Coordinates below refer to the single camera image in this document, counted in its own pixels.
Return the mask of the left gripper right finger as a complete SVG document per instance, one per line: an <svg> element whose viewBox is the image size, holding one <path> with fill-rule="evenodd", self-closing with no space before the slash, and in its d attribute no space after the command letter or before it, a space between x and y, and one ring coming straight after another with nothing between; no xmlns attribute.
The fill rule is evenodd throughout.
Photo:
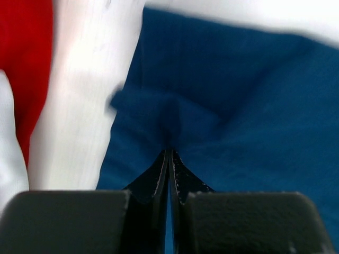
<svg viewBox="0 0 339 254"><path fill-rule="evenodd" d="M334 253L314 203L298 192L217 192L168 158L175 253Z"/></svg>

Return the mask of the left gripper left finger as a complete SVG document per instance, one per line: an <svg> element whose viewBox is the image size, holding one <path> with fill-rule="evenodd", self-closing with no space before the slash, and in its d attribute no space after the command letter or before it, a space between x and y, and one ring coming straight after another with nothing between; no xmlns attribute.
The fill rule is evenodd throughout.
<svg viewBox="0 0 339 254"><path fill-rule="evenodd" d="M1 218L1 253L164 253L168 154L122 190L30 191Z"/></svg>

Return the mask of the navy blue t shirt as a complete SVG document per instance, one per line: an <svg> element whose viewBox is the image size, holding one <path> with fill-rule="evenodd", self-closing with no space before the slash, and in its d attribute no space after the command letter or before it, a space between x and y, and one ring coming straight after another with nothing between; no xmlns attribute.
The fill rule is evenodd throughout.
<svg viewBox="0 0 339 254"><path fill-rule="evenodd" d="M98 189L121 189L166 148L219 191L298 191L338 245L338 50L298 35L152 8Z"/></svg>

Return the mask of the folded white t shirt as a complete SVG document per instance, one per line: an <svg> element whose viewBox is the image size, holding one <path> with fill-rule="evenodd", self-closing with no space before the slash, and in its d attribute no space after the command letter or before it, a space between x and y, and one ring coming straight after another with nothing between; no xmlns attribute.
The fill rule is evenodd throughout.
<svg viewBox="0 0 339 254"><path fill-rule="evenodd" d="M28 174L15 133L14 98L5 72L0 84L1 211L18 193L29 190Z"/></svg>

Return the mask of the folded red t shirt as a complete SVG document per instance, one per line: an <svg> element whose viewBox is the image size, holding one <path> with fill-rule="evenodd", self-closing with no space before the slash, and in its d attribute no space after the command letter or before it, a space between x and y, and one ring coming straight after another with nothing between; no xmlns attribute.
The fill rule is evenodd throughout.
<svg viewBox="0 0 339 254"><path fill-rule="evenodd" d="M26 163L47 97L52 43L52 1L1 1L1 70L12 88L16 137Z"/></svg>

